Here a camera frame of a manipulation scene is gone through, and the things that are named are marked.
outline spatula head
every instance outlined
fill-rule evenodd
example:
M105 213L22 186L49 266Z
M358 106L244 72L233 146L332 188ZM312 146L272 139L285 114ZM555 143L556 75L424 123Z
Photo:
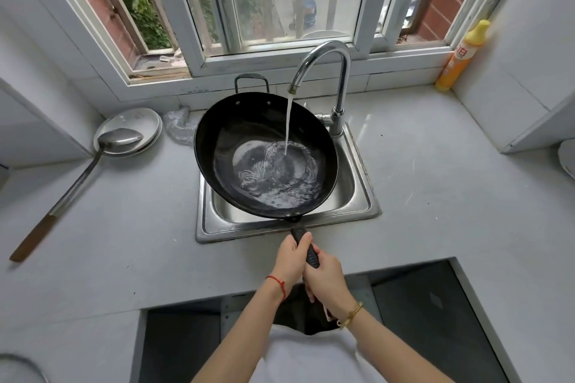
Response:
M120 127L100 135L98 137L98 144L104 147L124 146L137 142L142 138L144 138L144 135L137 130Z

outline red string bracelet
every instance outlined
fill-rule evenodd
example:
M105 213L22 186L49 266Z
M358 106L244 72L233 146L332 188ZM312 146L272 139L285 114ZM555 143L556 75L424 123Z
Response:
M285 287L286 283L285 283L285 282L282 282L282 281L281 281L279 278L277 278L277 277L267 276L266 278L268 278L268 277L274 279L275 281L277 281L277 283L279 283L279 287L282 288L282 292L284 293L284 298L282 299L282 301L285 300L285 299L286 299L286 287Z

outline person's right hand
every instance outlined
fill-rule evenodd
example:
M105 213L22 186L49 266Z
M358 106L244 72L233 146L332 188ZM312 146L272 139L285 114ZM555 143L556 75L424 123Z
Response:
M334 317L344 321L356 307L357 301L347 288L341 262L315 244L312 245L319 258L320 268L305 264L304 283L309 300L313 303L315 296Z

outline faucet spout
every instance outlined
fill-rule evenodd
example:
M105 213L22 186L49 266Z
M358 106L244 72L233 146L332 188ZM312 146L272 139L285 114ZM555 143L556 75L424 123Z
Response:
M347 83L349 82L349 71L351 69L351 56L349 54L349 49L344 43L338 40L327 41L327 43L323 43L322 45L317 46L311 52L309 52L307 56L299 63L296 74L294 75L293 80L287 89L287 92L295 95L309 69L322 56L332 52L339 53L341 56L341 72L339 75L338 96L335 102L335 107L331 112L332 124L328 127L331 136L337 137L341 136L343 133L343 115L345 112L343 108L343 102L346 98Z

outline wooden handle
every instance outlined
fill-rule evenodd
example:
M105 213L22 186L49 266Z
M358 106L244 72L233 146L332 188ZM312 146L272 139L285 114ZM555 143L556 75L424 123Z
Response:
M24 241L20 242L18 248L15 249L14 253L10 256L10 260L13 262L24 262L25 259L32 254L34 249L38 247L38 244L42 242L50 230L52 230L57 219L57 216L47 213L28 236L24 238Z

